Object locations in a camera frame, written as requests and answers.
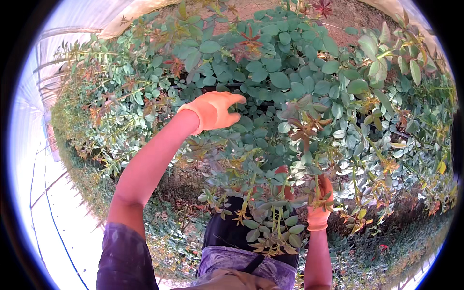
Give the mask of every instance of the forearm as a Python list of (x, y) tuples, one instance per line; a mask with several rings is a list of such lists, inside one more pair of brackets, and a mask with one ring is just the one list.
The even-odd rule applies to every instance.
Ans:
[(332, 265), (326, 230), (311, 231), (304, 268), (304, 289), (330, 289)]
[(184, 110), (151, 139), (130, 161), (116, 187), (113, 198), (145, 206), (169, 162), (199, 125), (198, 116)]

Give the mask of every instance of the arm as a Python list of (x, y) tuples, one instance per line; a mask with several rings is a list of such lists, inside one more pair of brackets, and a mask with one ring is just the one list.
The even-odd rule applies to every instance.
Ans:
[(332, 265), (326, 230), (312, 231), (304, 267), (305, 290), (329, 290), (332, 285)]
[(130, 161), (116, 187), (108, 222), (125, 224), (145, 237), (142, 211), (182, 142), (198, 128), (195, 112), (184, 110)]
[[(330, 180), (322, 175), (319, 176), (319, 188), (322, 197), (333, 192)], [(333, 199), (332, 194), (327, 202), (333, 201)], [(326, 233), (329, 215), (329, 210), (323, 211), (321, 207), (316, 209), (312, 206), (308, 207), (308, 230), (311, 232), (311, 236), (304, 268), (305, 290), (330, 290), (332, 285), (332, 265)]]
[(235, 103), (246, 103), (246, 99), (229, 92), (208, 92), (181, 106), (166, 127), (135, 155), (123, 171), (111, 200), (107, 222), (124, 224), (145, 237), (143, 207), (182, 142), (202, 130), (225, 128), (238, 122), (239, 113), (227, 112)]

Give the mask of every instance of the tie-dye shirt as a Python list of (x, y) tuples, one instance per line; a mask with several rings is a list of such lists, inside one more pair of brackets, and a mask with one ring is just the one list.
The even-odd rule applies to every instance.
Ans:
[[(198, 279), (191, 285), (200, 285), (210, 280), (211, 274), (216, 269), (243, 270), (257, 255), (257, 253), (231, 247), (206, 247), (201, 253)], [(292, 290), (295, 284), (296, 269), (284, 262), (266, 257), (252, 274), (273, 281), (283, 290)]]
[[(210, 280), (220, 268), (243, 270), (258, 254), (236, 248), (209, 246), (203, 249), (198, 280), (192, 286)], [(253, 275), (269, 279), (284, 290), (293, 289), (296, 269), (265, 258)], [(147, 243), (126, 225), (109, 223), (103, 236), (103, 253), (98, 263), (97, 290), (159, 290)]]

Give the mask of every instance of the orange glove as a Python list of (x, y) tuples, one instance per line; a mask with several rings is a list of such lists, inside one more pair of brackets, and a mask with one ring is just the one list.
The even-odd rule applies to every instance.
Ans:
[(192, 102), (182, 105), (177, 113), (182, 110), (191, 110), (197, 113), (200, 125), (193, 135), (200, 134), (203, 130), (226, 128), (240, 120), (239, 113), (229, 113), (227, 109), (235, 103), (246, 103), (246, 98), (230, 92), (207, 92), (194, 99)]
[[(334, 191), (332, 189), (332, 184), (327, 177), (323, 175), (319, 175), (318, 177), (319, 189), (321, 190), (321, 194), (319, 200), (322, 200), (324, 196), (328, 193), (331, 193), (330, 197), (327, 199), (327, 202), (331, 202), (334, 200)], [(314, 209), (312, 206), (308, 207), (308, 230), (309, 231), (320, 231), (327, 228), (327, 219), (329, 218), (330, 211), (329, 210), (322, 210), (322, 207), (318, 207)]]

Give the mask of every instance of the soil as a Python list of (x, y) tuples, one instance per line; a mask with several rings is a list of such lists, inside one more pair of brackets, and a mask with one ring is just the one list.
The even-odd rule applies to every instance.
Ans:
[[(227, 5), (235, 6), (241, 19), (252, 19), (253, 13), (258, 10), (274, 9), (279, 6), (281, 1), (279, 0), (256, 0), (253, 2), (243, 0), (229, 0)], [(319, 1), (306, 0), (308, 4), (318, 4)], [(206, 8), (202, 7), (201, 2), (198, 0), (187, 0), (187, 11), (191, 15), (201, 15), (202, 18), (207, 18), (214, 13)], [(383, 12), (375, 9), (374, 7), (357, 1), (357, 0), (335, 0), (329, 6), (332, 8), (333, 14), (327, 19), (323, 19), (322, 23), (326, 26), (331, 36), (339, 46), (347, 46), (349, 44), (355, 44), (357, 37), (348, 35), (344, 32), (345, 27), (351, 26), (356, 29), (361, 27), (377, 28), (381, 29), (383, 21), (386, 21), (390, 31), (394, 31), (398, 25), (396, 22), (384, 14)], [(169, 5), (159, 10), (160, 19), (165, 19), (168, 16), (175, 16), (177, 5)], [(224, 11), (224, 15), (228, 19), (234, 19), (235, 17), (229, 11)], [(214, 34), (221, 34), (226, 32), (228, 29), (227, 23), (216, 23)]]
[(155, 193), (161, 201), (169, 201), (175, 210), (193, 213), (198, 210), (194, 205), (202, 205), (197, 199), (205, 185), (201, 172), (201, 169), (173, 167), (163, 175)]

